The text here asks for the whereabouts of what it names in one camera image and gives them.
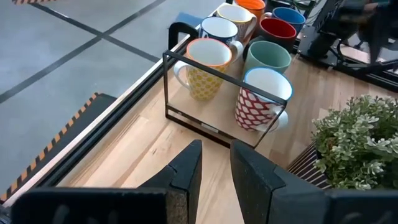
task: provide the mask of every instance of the yellow patterned mug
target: yellow patterned mug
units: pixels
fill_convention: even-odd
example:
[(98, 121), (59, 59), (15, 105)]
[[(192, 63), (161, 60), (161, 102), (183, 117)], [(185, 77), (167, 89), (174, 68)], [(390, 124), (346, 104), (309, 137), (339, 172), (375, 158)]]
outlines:
[[(226, 44), (219, 40), (199, 38), (188, 44), (187, 57), (225, 73), (230, 61), (232, 61), (232, 52)], [(187, 68), (188, 82), (184, 82), (180, 78), (181, 69), (184, 67)], [(182, 61), (178, 61), (174, 65), (174, 75), (181, 85), (190, 91), (194, 99), (201, 101), (213, 99), (223, 83), (222, 78), (218, 78)]]

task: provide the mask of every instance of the blue mug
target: blue mug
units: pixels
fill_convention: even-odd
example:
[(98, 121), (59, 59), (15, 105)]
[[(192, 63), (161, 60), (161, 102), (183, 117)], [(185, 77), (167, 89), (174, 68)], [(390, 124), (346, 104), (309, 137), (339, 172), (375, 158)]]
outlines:
[(231, 21), (221, 17), (205, 18), (199, 28), (199, 38), (211, 38), (233, 48), (235, 60), (243, 53), (243, 45), (238, 38), (238, 27)]
[(292, 25), (297, 34), (299, 34), (305, 24), (305, 17), (300, 12), (287, 7), (276, 7), (272, 10), (272, 17), (282, 19)]

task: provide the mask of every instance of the wooden table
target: wooden table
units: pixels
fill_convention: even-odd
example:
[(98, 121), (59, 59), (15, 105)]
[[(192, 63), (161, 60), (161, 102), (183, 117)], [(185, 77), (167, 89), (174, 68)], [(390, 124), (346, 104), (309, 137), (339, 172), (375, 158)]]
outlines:
[[(181, 48), (184, 38), (173, 50)], [(347, 48), (346, 55), (366, 60), (361, 52)], [(91, 130), (109, 118), (121, 107), (127, 96), (162, 66), (156, 63), (137, 83), (123, 93), (103, 114), (77, 136), (59, 155), (51, 160), (35, 177), (30, 179), (5, 206), (12, 205), (15, 199), (31, 188), (41, 177), (72, 151)], [(269, 133), (256, 148), (276, 164), (286, 167), (311, 142), (313, 131), (311, 120), (326, 116), (328, 108), (342, 109), (346, 100), (352, 96), (370, 94), (373, 96), (393, 95), (385, 89), (362, 82), (336, 71), (326, 71), (314, 67), (300, 58), (294, 58), (286, 71), (287, 78), (294, 87), (294, 95), (287, 105), (289, 126), (283, 130)], [(181, 103), (177, 93), (186, 91), (169, 71), (169, 97), (171, 103)], [(231, 112), (226, 105), (225, 113)], [(234, 189), (229, 149), (193, 131), (184, 128), (165, 117), (163, 79), (149, 91), (102, 137), (94, 148), (59, 182), (62, 187), (137, 187), (168, 164), (184, 147), (194, 139), (203, 143), (203, 173), (197, 223), (243, 223), (239, 203)], [(254, 138), (256, 133), (225, 126), (243, 138)]]

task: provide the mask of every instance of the mug rim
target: mug rim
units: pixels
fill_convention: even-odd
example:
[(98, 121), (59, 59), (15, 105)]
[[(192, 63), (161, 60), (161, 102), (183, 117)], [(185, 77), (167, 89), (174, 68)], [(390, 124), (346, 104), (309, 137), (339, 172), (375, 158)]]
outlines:
[[(222, 18), (224, 18), (224, 19), (227, 19), (227, 18), (225, 18), (225, 16), (223, 16), (223, 15), (220, 13), (220, 9), (221, 9), (222, 7), (236, 7), (236, 8), (240, 8), (240, 9), (245, 10), (247, 13), (253, 15), (253, 13), (251, 13), (249, 10), (243, 8), (242, 6), (231, 5), (231, 4), (225, 4), (225, 5), (220, 6), (220, 7), (216, 10), (217, 14), (220, 15), (220, 16), (221, 16)], [(243, 23), (243, 22), (249, 22), (249, 21), (251, 20), (251, 18), (248, 19), (248, 20), (246, 20), (246, 21), (236, 21), (236, 20), (232, 20), (232, 19), (227, 19), (227, 20), (229, 20), (229, 21), (231, 21), (231, 22)]]
[(226, 21), (232, 23), (232, 24), (236, 27), (236, 33), (235, 33), (234, 35), (231, 35), (231, 36), (228, 36), (228, 37), (221, 37), (221, 38), (231, 38), (231, 37), (235, 37), (235, 36), (238, 35), (239, 29), (238, 29), (238, 27), (236, 26), (235, 23), (231, 22), (229, 19), (225, 19), (224, 17), (215, 17), (215, 16), (208, 16), (208, 17), (204, 18), (204, 19), (200, 22), (200, 28), (203, 29), (204, 31), (206, 31), (207, 33), (210, 34), (210, 32), (208, 32), (205, 28), (203, 28), (203, 22), (204, 22), (206, 19), (210, 19), (210, 18), (224, 19), (224, 20), (226, 20)]
[[(247, 81), (246, 81), (246, 79), (247, 79), (247, 77), (248, 77), (248, 74), (249, 74), (249, 72), (251, 72), (251, 70), (255, 70), (255, 69), (271, 70), (271, 71), (273, 71), (273, 72), (278, 73), (279, 75), (282, 75), (282, 77), (287, 81), (287, 83), (290, 85), (290, 89), (292, 90), (292, 92), (290, 93), (290, 96), (289, 96), (288, 98), (286, 98), (286, 99), (283, 99), (283, 98), (282, 98), (282, 99), (285, 100), (285, 101), (289, 101), (289, 100), (291, 99), (291, 97), (293, 96), (293, 92), (294, 92), (292, 82), (290, 82), (290, 80), (289, 80), (283, 73), (280, 73), (280, 72), (278, 72), (278, 71), (275, 71), (275, 70), (272, 69), (272, 68), (260, 67), (260, 66), (250, 68), (250, 69), (244, 74), (244, 77), (243, 77), (243, 82), (244, 82), (244, 83), (248, 84)], [(259, 95), (258, 93), (254, 93), (254, 94), (256, 94), (258, 97), (260, 97), (262, 100), (264, 99), (264, 96), (261, 96), (261, 95)]]
[[(236, 4), (239, 5), (239, 6), (241, 6), (241, 5), (239, 4), (240, 1), (241, 1), (241, 0), (235, 0)], [(264, 1), (262, 1), (262, 0), (257, 0), (257, 1), (262, 3), (262, 8), (260, 8), (260, 9), (259, 9), (259, 8), (251, 8), (251, 7), (246, 7), (246, 6), (241, 6), (241, 7), (245, 8), (245, 9), (257, 10), (257, 11), (260, 11), (260, 10), (263, 10), (263, 9), (266, 8), (266, 4), (265, 4)]]
[[(294, 35), (292, 35), (292, 36), (290, 36), (290, 37), (282, 37), (282, 36), (279, 36), (279, 35), (271, 34), (270, 32), (268, 32), (268, 30), (265, 30), (265, 29), (263, 28), (262, 24), (261, 24), (261, 23), (262, 23), (264, 20), (266, 20), (266, 19), (272, 19), (273, 21), (281, 21), (281, 22), (287, 24), (290, 28), (292, 28), (292, 29), (294, 30)], [(297, 35), (296, 29), (294, 29), (294, 27), (293, 27), (291, 24), (289, 24), (288, 22), (286, 22), (286, 21), (284, 21), (284, 20), (282, 20), (282, 19), (279, 19), (279, 18), (263, 18), (263, 19), (260, 21), (260, 28), (261, 28), (264, 32), (267, 32), (268, 34), (273, 35), (273, 36), (278, 37), (278, 38), (281, 38), (281, 39), (291, 39), (291, 38), (293, 38), (293, 37), (295, 37), (295, 36)]]
[[(228, 61), (226, 61), (225, 63), (222, 63), (222, 64), (217, 64), (217, 65), (215, 65), (215, 64), (204, 64), (204, 63), (201, 63), (201, 62), (198, 62), (197, 60), (195, 60), (195, 59), (192, 57), (192, 55), (189, 53), (189, 48), (190, 48), (190, 46), (191, 46), (192, 44), (194, 44), (195, 42), (198, 42), (198, 41), (200, 41), (200, 40), (217, 41), (217, 42), (221, 43), (222, 45), (224, 45), (224, 46), (228, 49), (228, 52), (229, 52), (229, 59), (228, 59)], [(191, 41), (191, 42), (187, 45), (187, 55), (189, 56), (189, 58), (190, 58), (191, 60), (196, 61), (196, 62), (198, 62), (198, 63), (200, 63), (200, 64), (202, 64), (202, 65), (205, 65), (205, 66), (207, 66), (207, 67), (209, 67), (209, 66), (211, 66), (211, 67), (223, 66), (223, 65), (226, 65), (226, 64), (230, 63), (230, 61), (232, 60), (232, 51), (231, 51), (231, 49), (229, 49), (229, 47), (228, 47), (226, 44), (222, 43), (221, 41), (216, 40), (216, 39), (212, 39), (212, 38), (197, 38), (197, 39)]]
[[(254, 45), (258, 44), (258, 43), (267, 43), (267, 44), (271, 44), (271, 45), (276, 45), (277, 47), (279, 47), (280, 49), (282, 49), (282, 50), (289, 56), (289, 62), (288, 62), (287, 65), (278, 66), (278, 67), (272, 66), (272, 65), (267, 65), (268, 67), (271, 67), (271, 68), (283, 68), (283, 67), (289, 66), (289, 65), (292, 63), (292, 56), (290, 56), (290, 53), (289, 53), (284, 47), (280, 46), (279, 44), (275, 44), (275, 43), (273, 43), (273, 42), (271, 42), (271, 41), (266, 41), (266, 40), (256, 41), (255, 43), (253, 43), (253, 44), (249, 47), (248, 52), (251, 53), (252, 47), (253, 47)], [(262, 61), (258, 60), (254, 55), (253, 55), (253, 58), (256, 59), (258, 62), (264, 64)]]
[(275, 15), (276, 16), (276, 14), (275, 14), (275, 10), (277, 10), (277, 9), (287, 9), (287, 10), (290, 10), (290, 11), (294, 11), (294, 12), (296, 12), (298, 15), (300, 15), (301, 16), (301, 18), (303, 19), (303, 22), (288, 22), (289, 24), (295, 24), (295, 25), (301, 25), (301, 24), (304, 24), (305, 23), (305, 17), (301, 14), (301, 13), (298, 13), (296, 10), (294, 10), (294, 9), (291, 9), (291, 8), (287, 8), (287, 7), (276, 7), (275, 9), (273, 9), (272, 10), (272, 14), (273, 15)]

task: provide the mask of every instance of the mint green mug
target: mint green mug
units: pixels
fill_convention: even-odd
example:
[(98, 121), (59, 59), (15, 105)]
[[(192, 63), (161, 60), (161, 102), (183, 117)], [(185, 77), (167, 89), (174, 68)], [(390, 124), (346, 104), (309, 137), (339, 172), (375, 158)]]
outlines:
[(257, 41), (248, 50), (243, 73), (254, 67), (266, 67), (283, 74), (291, 62), (292, 57), (283, 47), (265, 40)]

